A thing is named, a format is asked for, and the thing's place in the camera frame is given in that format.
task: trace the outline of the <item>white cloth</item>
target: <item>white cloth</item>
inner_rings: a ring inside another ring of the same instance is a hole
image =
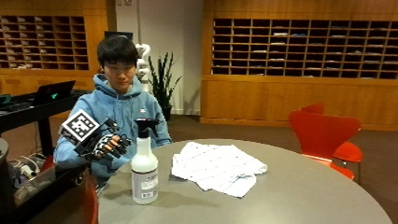
[[[189,142],[173,156],[172,175],[194,181],[204,190],[242,197],[256,184],[266,164],[234,145],[216,146]]]

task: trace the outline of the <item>hand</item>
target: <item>hand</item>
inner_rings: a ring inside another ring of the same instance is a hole
[[[127,152],[125,148],[129,144],[125,144],[124,139],[117,134],[105,135],[93,150],[95,159],[101,159],[107,153],[111,153],[116,158],[121,157],[121,154]]]

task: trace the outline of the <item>wooden wall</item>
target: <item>wooden wall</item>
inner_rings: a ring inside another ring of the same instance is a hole
[[[0,15],[9,16],[76,16],[85,17],[85,38],[89,70],[0,69],[3,90],[13,95],[37,90],[37,86],[76,79],[75,89],[92,90],[92,77],[97,72],[97,44],[104,31],[116,31],[115,0],[1,0]]]
[[[213,18],[398,21],[394,0],[205,0],[200,121],[289,126],[290,111],[317,102],[363,129],[398,130],[398,80],[212,75]]]

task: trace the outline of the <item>round table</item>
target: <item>round table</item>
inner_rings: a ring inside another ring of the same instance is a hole
[[[188,142],[236,145],[268,165],[244,198],[204,191],[170,175],[172,158]],[[132,199],[131,165],[111,177],[100,196],[100,223],[390,224],[367,192],[321,164],[284,148],[232,139],[198,139],[154,149],[160,161],[160,196],[139,205]]]

